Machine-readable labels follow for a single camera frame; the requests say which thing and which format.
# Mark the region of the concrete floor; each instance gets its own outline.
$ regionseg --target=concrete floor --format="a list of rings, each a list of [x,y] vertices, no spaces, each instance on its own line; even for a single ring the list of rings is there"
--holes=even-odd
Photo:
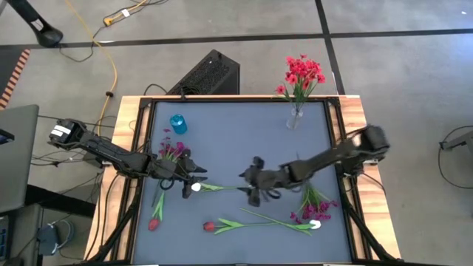
[[[64,32],[66,42],[88,41],[63,0],[30,2]],[[131,4],[127,0],[72,3],[92,31],[102,25],[104,16]],[[473,28],[473,3],[468,0],[322,3],[331,33]],[[98,40],[287,33],[321,33],[313,0],[170,0],[105,29]],[[368,122],[383,126],[392,145],[380,170],[402,257],[411,262],[470,265],[473,193],[441,179],[437,148],[450,130],[473,124],[473,35],[334,38],[332,42],[346,93],[361,95]],[[31,30],[9,6],[0,15],[0,48],[5,44],[35,44]],[[119,83],[117,97],[106,114],[117,114],[120,96],[142,94],[150,83],[171,88],[211,49],[241,64],[242,94],[272,93],[283,80],[286,55],[307,53],[321,62],[325,75],[331,77],[322,38],[110,47]],[[77,58],[88,51],[64,49]],[[112,78],[107,58],[97,49],[82,64],[57,50],[33,50],[9,106],[36,103],[42,115],[95,122]],[[328,78],[315,93],[335,94],[333,79]],[[54,122],[40,118],[35,154],[55,151],[46,144]],[[104,124],[113,126],[115,122],[109,119]],[[112,134],[112,129],[103,131]],[[471,155],[463,148],[443,154],[444,171],[457,184],[473,186],[470,161]],[[95,172],[86,163],[32,167],[30,183],[63,191]],[[91,188],[84,186],[76,196],[88,197]],[[67,255],[80,257],[83,252],[83,245],[77,244]],[[44,260],[45,265],[67,262],[57,256]]]

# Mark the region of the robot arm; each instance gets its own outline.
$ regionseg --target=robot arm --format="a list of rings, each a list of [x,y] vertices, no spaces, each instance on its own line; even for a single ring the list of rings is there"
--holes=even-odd
[[[259,157],[253,159],[253,165],[240,174],[249,184],[249,188],[240,188],[247,193],[250,205],[260,204],[259,191],[274,199],[280,198],[275,188],[292,189],[301,186],[316,171],[335,163],[340,163],[344,172],[358,175],[363,171],[365,160],[383,160],[389,148],[383,129],[378,126],[366,126],[353,132],[354,135],[307,160],[295,160],[280,165],[279,170],[263,170],[265,162]]]
[[[190,150],[183,151],[176,163],[160,160],[156,154],[127,151],[113,144],[109,139],[97,136],[96,133],[87,130],[86,125],[77,120],[58,120],[57,125],[51,131],[49,144],[67,151],[77,148],[88,151],[96,157],[110,162],[117,173],[125,177],[151,177],[171,181],[171,184],[166,187],[163,186],[163,182],[160,183],[164,190],[170,189],[175,180],[181,181],[184,183],[184,198],[191,195],[191,186],[194,183],[207,179],[207,177],[195,177],[189,174],[191,172],[207,172],[190,158]]]

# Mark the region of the green stem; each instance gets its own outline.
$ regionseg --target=green stem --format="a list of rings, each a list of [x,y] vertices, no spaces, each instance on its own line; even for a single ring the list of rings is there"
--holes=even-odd
[[[255,225],[278,225],[279,223],[277,222],[263,222],[263,223],[257,223],[257,224],[249,224],[249,225],[243,225],[243,226],[255,226]]]

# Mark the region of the wooden board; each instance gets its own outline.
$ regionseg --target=wooden board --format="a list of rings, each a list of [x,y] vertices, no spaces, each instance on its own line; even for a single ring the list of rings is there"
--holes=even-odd
[[[148,95],[148,96],[124,96],[122,98],[120,109],[118,111],[118,118],[115,124],[115,130],[112,138],[114,144],[119,145],[124,149],[130,150],[132,147],[133,134],[135,130],[135,121],[137,119],[139,103],[141,98],[179,98],[180,96],[174,95]],[[273,95],[189,95],[189,98],[272,98]],[[317,95],[316,97],[333,97],[333,95]],[[361,128],[366,125],[366,119],[364,116],[363,106],[361,105],[361,99],[359,96],[340,96],[341,111],[344,119],[344,125],[346,132]],[[140,129],[140,142],[141,145],[144,141],[144,134],[146,132],[146,121],[148,112],[145,109],[145,115],[143,117],[142,127]],[[338,136],[338,127],[336,117],[333,117],[334,130]],[[365,167],[365,172],[371,177],[381,182],[377,166]],[[95,255],[98,252],[98,247],[102,240],[102,227],[104,220],[104,209],[106,192],[110,186],[110,183],[114,179],[116,171],[112,167],[108,167],[103,175],[103,183],[101,187],[101,198],[99,204],[100,207],[100,220],[98,208],[95,209],[94,219],[92,221],[92,227],[90,230],[89,241],[87,242],[86,258],[87,253],[91,249],[90,256]],[[105,242],[110,233],[115,229],[118,220],[118,211],[120,208],[120,201],[123,193],[124,178],[118,177],[115,181],[112,190],[109,193],[109,200],[106,213],[106,225],[103,234],[103,241]],[[387,207],[386,197],[383,191],[379,188],[378,184],[372,180],[360,177],[358,178],[358,189],[360,191],[360,200],[363,208],[365,222],[368,228],[371,230],[376,239],[383,245],[388,253],[394,257],[399,258],[400,253],[398,249],[398,243],[395,238],[394,229],[392,227],[391,216]],[[98,229],[97,239],[94,243],[95,233],[97,229],[97,223],[100,221],[100,227]],[[118,252],[118,259],[124,259],[126,241],[128,239],[129,227],[122,233],[120,238],[120,248]],[[358,257],[363,258],[362,254],[362,243],[359,231],[354,229],[356,250],[358,251]]]

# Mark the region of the black metal frame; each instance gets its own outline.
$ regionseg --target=black metal frame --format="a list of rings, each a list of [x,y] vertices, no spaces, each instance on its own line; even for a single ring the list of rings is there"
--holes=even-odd
[[[310,98],[308,101],[310,102],[320,102],[324,106],[324,113],[327,121],[327,127],[329,129],[329,137],[330,137],[330,145],[335,146],[336,145],[336,136],[335,132],[333,130],[333,122],[332,122],[332,111],[330,110],[330,106],[334,107],[335,110],[335,115],[337,117],[338,121],[338,127],[340,130],[340,135],[341,139],[346,139],[346,132],[344,128],[344,123],[343,123],[343,117],[341,115],[341,107],[340,107],[340,101],[338,97],[314,97]],[[192,102],[192,103],[244,103],[244,102],[267,102],[267,103],[284,103],[286,102],[284,99],[281,98],[252,98],[252,97],[238,97],[238,98],[142,98],[140,101],[140,109],[138,112],[137,116],[137,123],[135,127],[135,133],[133,135],[133,142],[132,142],[132,149],[136,150],[137,149],[137,144],[138,144],[138,138],[140,137],[140,129],[142,126],[143,122],[143,115],[144,115],[144,108],[149,107],[149,117],[148,117],[148,126],[146,129],[145,133],[145,142],[150,139],[151,134],[154,129],[154,114],[156,112],[156,105],[159,102],[177,102],[177,103],[185,103],[185,102]],[[343,194],[346,193],[346,189],[344,186],[344,173],[341,170],[341,166],[335,165],[336,168],[336,176],[337,176],[337,182],[338,182],[338,187],[340,189],[340,197],[342,198]],[[354,199],[354,206],[356,213],[363,219],[363,211],[361,210],[361,201],[359,199],[359,193],[358,193],[358,188],[356,187],[356,184],[351,181],[351,186],[353,186],[353,189],[351,190],[353,193],[353,199]],[[125,187],[123,189],[123,195],[122,195],[122,201],[120,203],[120,212],[119,212],[119,217],[118,220],[120,220],[126,210],[126,204],[128,202],[129,198],[129,190],[130,190],[130,180],[127,180]],[[142,190],[143,189],[143,180],[138,180],[137,190]],[[357,256],[357,251],[356,251],[356,243],[355,243],[355,238],[353,236],[353,227],[351,225],[350,221],[350,215],[348,212],[348,206],[344,200],[341,200],[341,208],[344,214],[344,222],[345,222],[345,228],[347,229],[347,239],[348,239],[348,245],[350,248],[350,257],[352,262],[358,260]],[[136,227],[137,227],[137,219],[138,219],[138,214],[139,211],[135,213],[135,215],[132,217],[131,224],[130,224],[130,231],[128,235],[128,242],[126,243],[126,253],[125,253],[125,260],[128,262],[132,262],[132,252],[133,248],[135,246],[135,234],[136,234]],[[370,252],[370,247],[367,244],[366,239],[361,235],[363,239],[363,248],[364,248],[364,257],[367,259],[371,259],[371,252]],[[117,254],[118,254],[118,246],[119,246],[120,241],[117,241],[115,243],[115,246],[112,249],[112,257],[111,260],[116,260],[117,259]]]

